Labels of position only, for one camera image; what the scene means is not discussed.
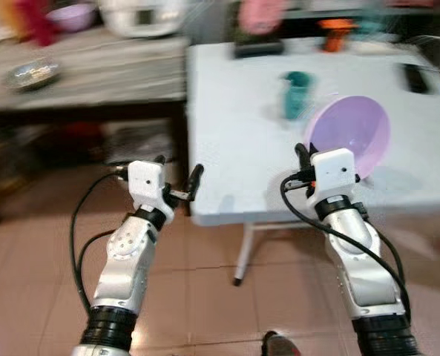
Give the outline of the purple plastic bowl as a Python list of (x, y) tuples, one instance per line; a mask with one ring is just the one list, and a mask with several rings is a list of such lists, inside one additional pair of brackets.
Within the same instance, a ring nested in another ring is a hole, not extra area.
[(388, 152), (390, 118), (375, 99), (338, 97), (312, 112), (303, 143), (310, 151), (349, 149), (356, 173), (366, 179)]

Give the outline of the white folding table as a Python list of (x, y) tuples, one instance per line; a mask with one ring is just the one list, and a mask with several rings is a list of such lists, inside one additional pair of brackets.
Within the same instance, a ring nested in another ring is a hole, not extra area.
[[(402, 64), (419, 65), (427, 94), (407, 90)], [(187, 50), (190, 162), (205, 166), (192, 205), (200, 226), (294, 223), (278, 186), (298, 169), (294, 146), (305, 124), (282, 116), (284, 75), (312, 75), (312, 109), (345, 96), (375, 99), (390, 118), (390, 148), (355, 187), (373, 220), (395, 217), (403, 230), (440, 217), (440, 70), (413, 52), (325, 54), (314, 38), (288, 39), (286, 53), (234, 59), (232, 44)]]

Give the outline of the teal plastic cup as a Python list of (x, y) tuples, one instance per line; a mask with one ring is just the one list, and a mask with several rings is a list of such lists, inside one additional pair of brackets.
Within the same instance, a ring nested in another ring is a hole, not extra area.
[(283, 116), (286, 121), (297, 121), (309, 108), (314, 78), (307, 72), (290, 71), (284, 75), (284, 80), (287, 86), (283, 95)]

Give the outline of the grey wooden counter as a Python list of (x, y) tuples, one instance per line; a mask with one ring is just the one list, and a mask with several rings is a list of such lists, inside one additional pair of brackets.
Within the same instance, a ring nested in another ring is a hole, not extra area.
[[(186, 98), (183, 36), (125, 39), (97, 27), (68, 35), (50, 47), (0, 47), (0, 112), (93, 108), (171, 102)], [(57, 82), (27, 93), (4, 85), (10, 71), (33, 60), (57, 62)]]

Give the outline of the black flat tray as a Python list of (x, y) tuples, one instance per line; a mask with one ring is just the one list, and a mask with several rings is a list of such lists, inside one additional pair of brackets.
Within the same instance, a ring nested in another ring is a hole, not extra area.
[(232, 55), (235, 59), (240, 60), (257, 56), (281, 55), (284, 51), (285, 44), (278, 37), (254, 37), (233, 42)]

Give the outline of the orange plastic stand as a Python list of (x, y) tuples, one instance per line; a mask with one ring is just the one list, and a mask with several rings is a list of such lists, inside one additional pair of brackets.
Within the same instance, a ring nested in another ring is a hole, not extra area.
[(319, 50), (322, 52), (341, 52), (345, 37), (358, 25), (351, 19), (324, 19), (318, 21), (319, 27), (327, 31)]

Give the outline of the black remote control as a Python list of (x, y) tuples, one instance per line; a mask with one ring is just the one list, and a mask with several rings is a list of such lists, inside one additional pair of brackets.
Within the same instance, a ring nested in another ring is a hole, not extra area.
[(430, 92), (430, 86), (427, 84), (426, 80), (424, 80), (419, 65), (402, 64), (401, 68), (409, 92), (420, 94), (427, 94)]

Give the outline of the white rice cooker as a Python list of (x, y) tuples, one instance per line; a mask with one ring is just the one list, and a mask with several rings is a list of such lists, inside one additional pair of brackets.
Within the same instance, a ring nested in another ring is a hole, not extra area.
[(105, 27), (124, 38), (152, 38), (178, 33), (187, 0), (96, 0)]

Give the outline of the pink round object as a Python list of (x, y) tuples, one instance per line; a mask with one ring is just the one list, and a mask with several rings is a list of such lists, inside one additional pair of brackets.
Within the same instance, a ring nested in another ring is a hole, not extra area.
[(289, 0), (241, 0), (237, 23), (244, 33), (268, 35), (282, 23)]

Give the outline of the shiny metal bowl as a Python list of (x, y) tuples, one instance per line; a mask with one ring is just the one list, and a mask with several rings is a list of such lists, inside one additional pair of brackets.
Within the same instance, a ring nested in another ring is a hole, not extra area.
[(40, 58), (10, 69), (4, 76), (2, 84), (15, 92), (39, 90), (57, 82), (61, 73), (60, 62)]

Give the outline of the purple plastic basin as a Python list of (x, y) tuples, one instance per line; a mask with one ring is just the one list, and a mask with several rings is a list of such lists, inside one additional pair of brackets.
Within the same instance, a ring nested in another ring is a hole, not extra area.
[(47, 19), (63, 33), (80, 33), (92, 26), (96, 19), (97, 6), (92, 3), (69, 4), (51, 10)]

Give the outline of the red cloth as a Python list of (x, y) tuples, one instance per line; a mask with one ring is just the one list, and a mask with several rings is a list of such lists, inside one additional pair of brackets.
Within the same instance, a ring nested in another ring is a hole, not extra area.
[(13, 0), (30, 37), (40, 46), (49, 47), (56, 43), (57, 26), (47, 17), (50, 0)]

